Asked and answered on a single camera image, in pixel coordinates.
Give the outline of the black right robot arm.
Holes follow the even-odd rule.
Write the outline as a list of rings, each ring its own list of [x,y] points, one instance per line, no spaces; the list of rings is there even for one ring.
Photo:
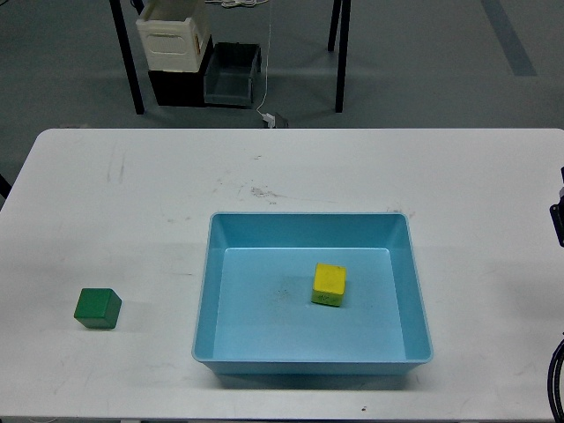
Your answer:
[[[549,212],[559,245],[563,247],[563,189],[559,191],[559,202],[550,206]],[[563,370],[563,341],[555,348],[547,372],[547,397],[555,422],[563,421],[563,402],[560,396],[560,379]]]

